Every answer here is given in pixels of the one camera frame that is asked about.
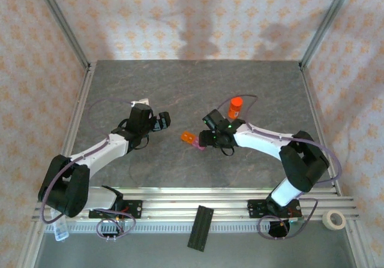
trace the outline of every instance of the white tape roll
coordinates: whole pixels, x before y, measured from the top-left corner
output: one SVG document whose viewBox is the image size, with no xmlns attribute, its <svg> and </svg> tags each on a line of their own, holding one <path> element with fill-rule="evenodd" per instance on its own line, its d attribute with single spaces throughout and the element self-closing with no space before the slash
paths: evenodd
<svg viewBox="0 0 384 268">
<path fill-rule="evenodd" d="M 338 210 L 330 210 L 323 215 L 323 223 L 330 230 L 340 230 L 346 226 L 346 218 Z"/>
</svg>

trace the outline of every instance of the gray floor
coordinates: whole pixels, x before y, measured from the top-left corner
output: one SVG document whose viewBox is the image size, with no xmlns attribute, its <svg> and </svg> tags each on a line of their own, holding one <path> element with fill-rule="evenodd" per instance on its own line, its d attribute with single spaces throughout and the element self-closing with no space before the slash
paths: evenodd
<svg viewBox="0 0 384 268">
<path fill-rule="evenodd" d="M 55 267 L 263 267 L 353 268 L 345 230 L 310 222 L 298 236 L 271 241 L 256 233 L 210 233 L 204 253 L 187 247 L 189 234 L 132 234 L 106 243 L 72 234 L 64 243 L 45 234 L 35 268 Z"/>
<path fill-rule="evenodd" d="M 208 112 L 226 98 L 244 93 L 259 96 L 250 113 L 252 124 L 282 133 L 305 130 L 318 140 L 297 62 L 97 62 L 85 109 L 103 97 L 130 101 L 149 98 L 154 113 L 168 111 L 172 123 L 169 129 L 151 134 L 145 149 L 100 170 L 91 185 L 275 187 L 284 172 L 273 157 L 245 148 L 237 148 L 234 156 L 226 157 L 219 149 L 202 152 L 180 139 L 185 130 L 198 135 L 206 129 L 202 118 Z M 225 115 L 228 106 L 224 107 Z M 105 102 L 93 110 L 91 119 L 109 132 L 129 112 L 127 104 Z M 82 118 L 73 153 L 102 139 Z"/>
</svg>

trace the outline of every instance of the wallpaper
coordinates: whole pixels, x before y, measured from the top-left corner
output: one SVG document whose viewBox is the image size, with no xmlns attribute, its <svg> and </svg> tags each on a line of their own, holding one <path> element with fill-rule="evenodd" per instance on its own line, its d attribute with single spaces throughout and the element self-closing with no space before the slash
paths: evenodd
<svg viewBox="0 0 384 268">
<path fill-rule="evenodd" d="M 89 61 L 299 60 L 332 0 L 57 0 Z"/>
<path fill-rule="evenodd" d="M 347 0 L 309 66 L 323 130 L 384 267 L 384 0 Z"/>
<path fill-rule="evenodd" d="M 15 267 L 84 75 L 43 0 L 0 0 L 0 267 Z"/>
</svg>

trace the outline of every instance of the purple cable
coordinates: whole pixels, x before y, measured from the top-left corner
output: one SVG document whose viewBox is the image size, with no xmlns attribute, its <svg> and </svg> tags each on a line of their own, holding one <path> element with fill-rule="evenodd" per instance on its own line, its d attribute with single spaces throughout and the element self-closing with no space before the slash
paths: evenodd
<svg viewBox="0 0 384 268">
<path fill-rule="evenodd" d="M 56 181 L 76 162 L 80 161 L 81 159 L 84 159 L 86 157 L 89 157 L 91 156 L 92 154 L 102 150 L 102 148 L 106 147 L 109 143 L 109 135 L 108 133 L 105 133 L 104 131 L 98 129 L 97 127 L 95 127 L 91 121 L 91 109 L 93 108 L 93 106 L 95 106 L 96 104 L 102 102 L 102 101 L 105 101 L 105 100 L 110 100 L 110 101 L 115 101 L 115 102 L 123 102 L 123 103 L 129 103 L 132 105 L 132 102 L 131 101 L 127 101 L 127 100 L 124 100 L 124 99 L 120 99 L 120 98 L 114 98 L 114 97 L 106 97 L 106 98 L 102 98 L 102 99 L 99 99 L 97 100 L 96 102 L 94 102 L 88 109 L 87 111 L 87 114 L 86 114 L 86 120 L 89 124 L 89 126 L 99 132 L 100 134 L 106 136 L 106 139 L 105 139 L 105 142 L 100 145 L 99 147 L 95 148 L 94 150 L 92 151 L 89 151 L 88 153 L 84 154 L 84 156 L 80 156 L 74 160 L 72 160 L 71 162 L 69 162 L 66 166 L 64 166 L 60 171 L 59 173 L 52 179 L 51 183 L 49 183 L 46 191 L 45 191 L 45 194 L 44 194 L 44 197 L 43 197 L 43 201 L 41 201 L 41 207 L 40 207 L 40 220 L 45 223 L 45 224 L 52 224 L 54 223 L 55 221 L 57 221 L 60 217 L 62 217 L 64 214 L 61 213 L 59 216 L 57 216 L 56 218 L 54 219 L 51 219 L 51 220 L 46 220 L 45 217 L 44 217 L 44 209 L 46 207 L 46 204 L 47 204 L 47 199 L 48 199 L 48 196 L 50 194 L 50 192 L 52 191 L 52 188 L 53 186 L 55 185 Z"/>
<path fill-rule="evenodd" d="M 319 204 L 318 199 L 315 199 L 315 198 L 303 198 L 302 200 L 314 200 L 314 201 L 316 201 L 316 203 L 314 204 L 313 209 L 312 209 L 311 213 L 309 214 L 307 220 L 305 220 L 305 222 L 301 225 L 301 227 L 300 227 L 300 229 L 299 229 L 298 231 L 296 231 L 296 232 L 293 233 L 292 235 L 290 235 L 290 236 L 286 236 L 286 237 L 268 237 L 268 236 L 265 236 L 265 235 L 261 232 L 260 224 L 261 224 L 261 222 L 263 221 L 263 219 L 266 219 L 266 218 L 275 218 L 275 219 L 278 219 L 281 223 L 284 224 L 284 227 L 285 227 L 286 231 L 288 231 L 288 230 L 287 230 L 287 227 L 286 227 L 286 225 L 285 225 L 285 223 L 284 223 L 283 220 L 281 220 L 279 217 L 274 216 L 274 215 L 265 215 L 265 216 L 261 217 L 261 218 L 259 219 L 259 221 L 257 222 L 257 226 L 256 226 L 256 227 L 257 227 L 257 232 L 258 232 L 258 234 L 259 234 L 260 236 L 262 236 L 263 238 L 268 239 L 268 240 L 285 240 L 285 239 L 290 239 L 290 238 L 293 238 L 293 237 L 297 236 L 302 230 L 304 230 L 305 226 L 308 225 L 308 223 L 309 223 L 311 217 L 313 216 L 314 211 L 316 210 L 317 204 Z"/>
<path fill-rule="evenodd" d="M 226 99 L 225 101 L 223 101 L 218 107 L 217 107 L 217 110 L 223 106 L 225 103 L 227 103 L 228 101 L 230 101 L 232 98 L 234 97 L 253 97 L 255 98 L 255 100 L 248 106 L 248 108 L 246 109 L 245 111 L 245 115 L 244 115 L 244 121 L 245 121 L 245 124 L 247 125 L 247 127 L 252 131 L 252 132 L 255 132 L 256 134 L 258 135 L 261 135 L 261 136 L 265 136 L 265 137 L 268 137 L 268 138 L 273 138 L 273 139 L 277 139 L 277 140 L 284 140 L 284 141 L 295 141 L 295 142 L 302 142 L 302 143 L 306 143 L 306 144 L 311 144 L 313 146 L 316 146 L 318 148 L 320 148 L 321 150 L 323 150 L 324 152 L 326 152 L 331 158 L 332 160 L 334 161 L 334 163 L 336 163 L 336 166 L 337 166 L 337 174 L 335 177 L 333 178 L 330 178 L 330 179 L 327 179 L 327 180 L 322 180 L 322 181 L 318 181 L 317 183 L 328 183 L 328 182 L 332 182 L 332 181 L 335 181 L 337 179 L 339 179 L 341 177 L 341 174 L 342 174 L 342 171 L 343 171 L 343 168 L 341 166 L 341 163 L 339 161 L 339 159 L 337 158 L 336 154 L 333 153 L 332 150 L 328 149 L 327 147 L 319 144 L 319 143 L 316 143 L 314 141 L 311 141 L 311 140 L 307 140 L 307 139 L 301 139 L 301 138 L 293 138 L 293 137 L 279 137 L 277 135 L 273 135 L 273 134 L 270 134 L 270 133 L 266 133 L 266 132 L 263 132 L 263 131 L 259 131 L 257 129 L 254 129 L 251 127 L 251 125 L 249 124 L 248 122 L 248 114 L 249 114 L 249 111 L 251 109 L 251 107 L 253 106 L 253 104 L 256 103 L 258 97 L 257 95 L 255 94 L 240 94 L 240 95 L 236 95 L 236 96 L 232 96 L 228 99 Z"/>
<path fill-rule="evenodd" d="M 133 220 L 133 225 L 127 230 L 124 232 L 123 228 L 118 224 L 117 220 L 115 219 L 111 219 L 111 218 L 107 218 L 107 219 L 102 219 L 99 223 L 97 223 L 96 225 L 96 233 L 97 233 L 97 236 L 102 238 L 102 239 L 107 239 L 109 240 L 109 236 L 104 236 L 102 233 L 99 232 L 98 228 L 99 226 L 104 222 L 104 221 L 109 221 L 109 222 L 112 222 L 116 225 L 116 227 L 122 231 L 122 234 L 120 234 L 119 236 L 115 236 L 113 237 L 114 240 L 117 240 L 121 237 L 124 237 L 125 235 L 127 235 L 130 231 L 132 231 L 132 229 L 136 226 L 136 219 L 134 219 L 134 217 L 128 213 L 125 213 L 125 212 L 119 212 L 119 211 L 113 211 L 113 210 L 108 210 L 108 209 L 95 209 L 96 211 L 100 211 L 100 212 L 104 212 L 104 213 L 112 213 L 112 214 L 118 214 L 118 215 L 124 215 L 126 217 L 129 217 Z"/>
</svg>

